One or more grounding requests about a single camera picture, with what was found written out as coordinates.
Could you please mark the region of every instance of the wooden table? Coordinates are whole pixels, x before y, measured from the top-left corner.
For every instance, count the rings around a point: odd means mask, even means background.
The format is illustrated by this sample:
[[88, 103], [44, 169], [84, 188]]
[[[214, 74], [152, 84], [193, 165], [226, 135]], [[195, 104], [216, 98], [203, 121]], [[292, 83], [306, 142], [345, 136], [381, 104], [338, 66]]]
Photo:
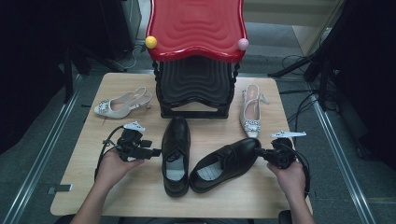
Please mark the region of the wooden table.
[[[262, 147], [272, 148], [271, 133], [288, 131], [288, 123], [276, 83], [271, 78], [239, 77], [228, 119], [187, 119], [191, 131], [190, 169], [210, 152], [246, 138], [239, 122], [242, 108], [242, 90], [256, 84], [271, 104], [261, 104]], [[162, 119], [155, 96], [154, 75], [106, 74], [92, 103], [92, 109], [81, 131], [76, 148], [64, 173], [61, 184], [73, 184], [68, 192], [57, 192], [51, 206], [56, 216], [75, 214], [93, 184], [93, 173], [102, 149], [102, 141], [118, 126], [138, 121], [146, 128], [145, 140], [161, 148], [161, 142], [170, 119]], [[124, 119], [109, 119], [93, 112], [102, 100], [114, 99], [127, 91], [146, 86], [154, 96], [151, 109], [139, 108]], [[117, 142], [122, 130], [114, 134]], [[153, 157], [133, 169], [110, 191], [104, 207], [104, 216], [117, 217], [251, 217], [276, 218], [281, 210], [289, 209], [275, 176], [258, 158], [245, 174], [226, 181], [204, 194], [191, 189], [181, 198], [169, 197], [163, 188], [162, 157]]]

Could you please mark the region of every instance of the wavy ridged surface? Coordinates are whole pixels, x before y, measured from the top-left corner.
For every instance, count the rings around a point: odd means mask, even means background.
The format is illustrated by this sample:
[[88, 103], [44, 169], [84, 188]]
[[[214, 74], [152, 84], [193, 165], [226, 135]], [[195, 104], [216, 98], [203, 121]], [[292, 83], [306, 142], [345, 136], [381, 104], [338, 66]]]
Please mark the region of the wavy ridged surface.
[[227, 105], [231, 102], [232, 85], [229, 63], [202, 56], [163, 63], [160, 89], [163, 102], [169, 105], [194, 101], [205, 105]]
[[151, 58], [169, 62], [191, 55], [236, 63], [247, 38], [242, 0], [151, 0], [147, 35], [157, 39]]

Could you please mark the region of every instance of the slingback shoe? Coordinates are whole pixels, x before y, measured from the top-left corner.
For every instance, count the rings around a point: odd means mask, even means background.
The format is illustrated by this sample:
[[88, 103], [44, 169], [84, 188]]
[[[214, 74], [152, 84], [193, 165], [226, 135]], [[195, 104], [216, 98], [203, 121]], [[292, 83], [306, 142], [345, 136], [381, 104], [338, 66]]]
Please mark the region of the slingback shoe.
[[113, 119], [122, 119], [129, 115], [132, 110], [141, 106], [147, 109], [151, 108], [149, 102], [152, 99], [151, 92], [146, 87], [139, 87], [135, 91], [130, 91], [117, 99], [104, 100], [94, 109], [98, 115], [106, 116]]
[[260, 141], [245, 138], [205, 156], [190, 173], [190, 188], [205, 193], [228, 179], [244, 175], [257, 160], [255, 148], [262, 148]]
[[181, 197], [189, 190], [190, 129], [182, 117], [174, 117], [163, 135], [163, 186], [167, 195]]
[[262, 118], [260, 101], [268, 105], [269, 101], [265, 98], [264, 94], [259, 92], [259, 87], [256, 85], [248, 85], [247, 88], [242, 91], [242, 98], [244, 99], [244, 103], [242, 104], [239, 120], [241, 121], [247, 137], [257, 138], [262, 126], [260, 121]]

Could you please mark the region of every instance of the black shoe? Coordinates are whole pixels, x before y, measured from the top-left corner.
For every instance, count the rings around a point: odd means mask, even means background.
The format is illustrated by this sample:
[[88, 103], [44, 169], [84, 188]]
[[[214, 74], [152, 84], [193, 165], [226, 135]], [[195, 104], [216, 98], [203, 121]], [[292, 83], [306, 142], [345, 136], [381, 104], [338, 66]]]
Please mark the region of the black shoe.
[[190, 130], [187, 121], [175, 117], [163, 135], [163, 185], [171, 197], [181, 197], [189, 190]]
[[246, 138], [210, 153], [191, 171], [191, 189], [205, 193], [230, 178], [244, 175], [257, 160], [255, 148], [261, 147], [258, 139]]

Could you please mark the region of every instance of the red plastic stool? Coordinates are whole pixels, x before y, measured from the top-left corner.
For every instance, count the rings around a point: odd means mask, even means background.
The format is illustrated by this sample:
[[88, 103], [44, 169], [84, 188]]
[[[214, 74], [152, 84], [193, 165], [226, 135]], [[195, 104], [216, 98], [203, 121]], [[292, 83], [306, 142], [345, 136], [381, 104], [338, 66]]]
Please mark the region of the red plastic stool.
[[[228, 118], [248, 47], [242, 7], [243, 0], [151, 0], [146, 46], [163, 118]], [[191, 102], [216, 110], [174, 109]]]

